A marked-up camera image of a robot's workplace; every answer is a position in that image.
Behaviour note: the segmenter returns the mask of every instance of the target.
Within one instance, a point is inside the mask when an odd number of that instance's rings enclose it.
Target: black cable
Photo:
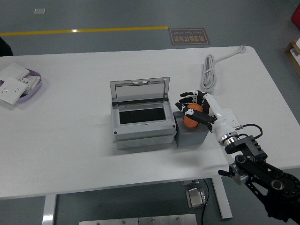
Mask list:
[[[248,137],[247,134],[239,134],[238,138],[240,138],[241,136],[246,136],[246,137]]]
[[[261,137],[263,135],[263,129],[259,126],[259,125],[256,125],[256,124],[253,124],[253,123],[249,123],[249,124],[245,124],[243,125],[242,127],[249,127],[249,126],[253,126],[253,127],[256,127],[259,129],[259,131],[261,132],[258,136],[255,136],[254,137],[254,140]]]
[[[207,187],[207,199],[206,199],[206,203],[205,203],[205,205],[204,205],[204,208],[203,208],[203,211],[202,211],[202,216],[201,216],[201,224],[202,224],[202,225],[203,225],[203,217],[204,217],[205,208],[206,208],[208,199],[209,199],[209,197],[210,197],[210,189],[208,188],[208,185],[207,185],[205,179],[203,179],[203,180],[204,180],[204,182],[205,182],[205,184],[206,184],[206,187]]]

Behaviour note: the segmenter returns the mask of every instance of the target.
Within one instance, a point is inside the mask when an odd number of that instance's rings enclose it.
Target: white power socket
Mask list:
[[[8,77],[18,80],[22,79],[27,74],[29,74],[29,70],[13,62],[8,67],[0,71],[0,80],[6,81]]]
[[[27,84],[8,77],[0,87],[0,99],[13,105],[26,88]]]
[[[28,85],[28,87],[26,88],[23,94],[28,95],[35,88],[35,86],[39,83],[40,80],[41,80],[40,76],[31,76],[31,75],[27,75],[24,78],[19,79],[19,81]]]

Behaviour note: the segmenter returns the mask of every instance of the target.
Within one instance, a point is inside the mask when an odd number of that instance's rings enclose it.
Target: yellow floor line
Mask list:
[[[43,30],[43,31],[6,32],[6,33],[0,33],[0,37],[18,36],[18,35],[36,35],[36,34],[64,34],[64,33],[108,32],[108,31],[125,31],[125,30],[161,30],[161,29],[168,29],[168,27],[167,26],[117,27],[117,28],[99,28],[99,29],[81,29],[81,30]]]

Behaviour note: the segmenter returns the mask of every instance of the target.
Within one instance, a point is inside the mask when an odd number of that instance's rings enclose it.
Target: table leg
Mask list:
[[[219,204],[222,219],[232,218],[233,215],[231,213],[231,209],[230,209],[227,195],[226,195],[226,192],[224,189],[222,178],[221,177],[213,177],[211,179],[212,179],[212,183],[214,185],[217,202]]]
[[[46,195],[42,225],[54,224],[56,195]]]

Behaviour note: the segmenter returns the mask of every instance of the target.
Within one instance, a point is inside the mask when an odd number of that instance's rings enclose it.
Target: orange ball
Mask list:
[[[202,107],[197,103],[189,104],[188,108],[195,109],[202,112]],[[186,125],[188,128],[195,128],[196,126],[198,126],[198,122],[188,118],[186,115],[183,117],[183,124]]]

